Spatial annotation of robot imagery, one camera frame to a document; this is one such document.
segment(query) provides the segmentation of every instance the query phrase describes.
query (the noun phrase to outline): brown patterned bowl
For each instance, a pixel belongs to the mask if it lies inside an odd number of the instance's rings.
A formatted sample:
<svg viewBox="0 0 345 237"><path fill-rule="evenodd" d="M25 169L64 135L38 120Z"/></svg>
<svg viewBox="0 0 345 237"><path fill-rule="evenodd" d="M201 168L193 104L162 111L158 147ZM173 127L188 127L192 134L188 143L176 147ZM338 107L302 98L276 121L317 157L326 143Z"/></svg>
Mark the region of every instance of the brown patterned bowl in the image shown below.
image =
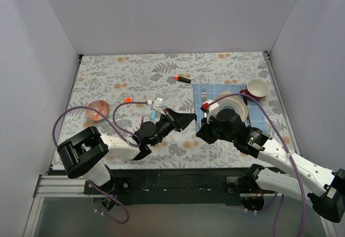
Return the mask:
<svg viewBox="0 0 345 237"><path fill-rule="evenodd" d="M102 113L106 117L109 116L110 105L106 101L102 101L102 100L93 101L88 105L88 107L98 110L100 113ZM104 119L101 115L89 109L86 110L86 116L92 121L101 121Z"/></svg>

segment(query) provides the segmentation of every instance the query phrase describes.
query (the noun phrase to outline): red-tipped marker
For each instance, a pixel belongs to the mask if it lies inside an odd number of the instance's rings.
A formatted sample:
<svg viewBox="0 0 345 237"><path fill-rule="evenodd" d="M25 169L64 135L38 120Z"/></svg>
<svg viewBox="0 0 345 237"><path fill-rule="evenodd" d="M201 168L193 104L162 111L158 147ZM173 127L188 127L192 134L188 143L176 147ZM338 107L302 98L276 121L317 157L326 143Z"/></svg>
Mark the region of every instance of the red-tipped marker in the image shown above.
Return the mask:
<svg viewBox="0 0 345 237"><path fill-rule="evenodd" d="M192 82L192 80L187 79L187 78L184 78L184 77L181 77L181 76L174 76L174 78L175 78L177 81L180 81L180 82L185 82L185 83L191 83L191 82Z"/></svg>

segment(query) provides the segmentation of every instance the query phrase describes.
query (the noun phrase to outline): gray wall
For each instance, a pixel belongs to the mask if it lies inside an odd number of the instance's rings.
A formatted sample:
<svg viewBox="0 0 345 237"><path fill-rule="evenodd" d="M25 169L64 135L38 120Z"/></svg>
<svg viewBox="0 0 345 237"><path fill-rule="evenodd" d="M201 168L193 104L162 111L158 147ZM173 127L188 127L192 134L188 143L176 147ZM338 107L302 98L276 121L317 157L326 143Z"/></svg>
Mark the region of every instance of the gray wall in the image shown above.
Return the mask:
<svg viewBox="0 0 345 237"><path fill-rule="evenodd" d="M79 54L270 50L297 0L49 0Z"/></svg>
<svg viewBox="0 0 345 237"><path fill-rule="evenodd" d="M333 170L345 169L344 26L345 0L298 0L272 50L302 155Z"/></svg>
<svg viewBox="0 0 345 237"><path fill-rule="evenodd" d="M0 0L0 236L21 236L78 56L47 0Z"/></svg>

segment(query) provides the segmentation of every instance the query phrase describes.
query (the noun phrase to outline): blue object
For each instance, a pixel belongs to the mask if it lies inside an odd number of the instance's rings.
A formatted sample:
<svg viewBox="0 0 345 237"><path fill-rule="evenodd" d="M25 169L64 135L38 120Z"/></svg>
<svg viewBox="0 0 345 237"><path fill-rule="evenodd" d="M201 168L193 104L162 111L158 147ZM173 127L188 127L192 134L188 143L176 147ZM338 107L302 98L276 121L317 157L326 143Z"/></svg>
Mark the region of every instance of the blue object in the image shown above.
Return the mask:
<svg viewBox="0 0 345 237"><path fill-rule="evenodd" d="M150 121L151 122L155 122L156 114L157 114L157 112L155 110L151 111L151 114L150 114Z"/></svg>
<svg viewBox="0 0 345 237"><path fill-rule="evenodd" d="M245 89L246 85L223 85L216 83L195 83L193 84L193 94L194 94L194 111L197 115L196 132L201 128L201 119L204 117L204 113L200 110L203 103L201 100L201 89L206 89L206 99L213 100L215 97L221 95L221 93L228 91L231 93L239 93L241 90ZM252 101L248 100L248 112L250 117L250 122L252 127L259 128L265 132L269 132L265 115L262 113L260 108Z"/></svg>

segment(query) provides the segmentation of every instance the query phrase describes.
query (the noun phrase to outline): leaf pattern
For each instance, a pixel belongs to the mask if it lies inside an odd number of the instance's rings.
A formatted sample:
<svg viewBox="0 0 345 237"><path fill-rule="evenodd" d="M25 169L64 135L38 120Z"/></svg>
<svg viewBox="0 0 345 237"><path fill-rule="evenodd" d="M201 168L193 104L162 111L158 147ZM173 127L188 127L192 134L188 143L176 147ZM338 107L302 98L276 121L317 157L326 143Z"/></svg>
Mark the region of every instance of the leaf pattern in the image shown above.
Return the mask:
<svg viewBox="0 0 345 237"><path fill-rule="evenodd" d="M191 84L176 81L174 76L189 77ZM177 112L193 112L193 83L248 83L261 78L270 86L270 93L263 101L264 108L283 137L291 139L282 107L274 92L264 57L260 52L244 53L196 53L84 56L81 60L68 107L87 106L94 100L105 100L111 111L130 97L134 101L163 98L163 107ZM145 120L151 113L149 106L125 105L116 113L116 122L127 130L138 130L141 116ZM93 123L85 110L76 109L65 116L59 143L89 126L96 126L102 134L116 136L106 122ZM278 139L267 124L274 138ZM294 150L293 143L288 147ZM152 153L140 161L104 158L111 169L178 169L178 168L232 168L249 167L252 163L267 165L250 156L242 156L231 144L217 141L208 145L195 137L192 122L181 133L171 132L163 143L150 147ZM63 170L59 155L55 152L54 170Z"/></svg>

